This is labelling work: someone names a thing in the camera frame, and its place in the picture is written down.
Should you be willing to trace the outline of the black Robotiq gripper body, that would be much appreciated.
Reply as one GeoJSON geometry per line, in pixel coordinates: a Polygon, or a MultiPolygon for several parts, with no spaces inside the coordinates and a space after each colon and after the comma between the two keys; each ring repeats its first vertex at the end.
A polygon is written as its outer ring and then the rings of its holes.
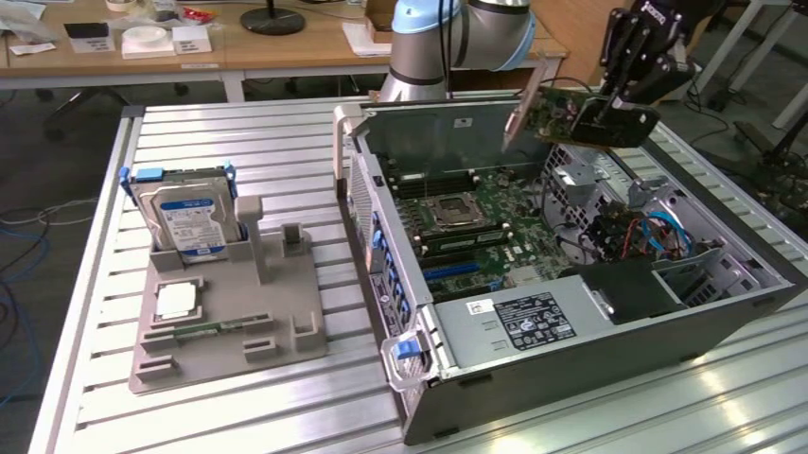
{"type": "Polygon", "coordinates": [[[638,22],[648,29],[642,51],[655,55],[675,43],[689,46],[698,24],[726,3],[719,0],[634,1],[630,12],[638,15],[638,22]]]}

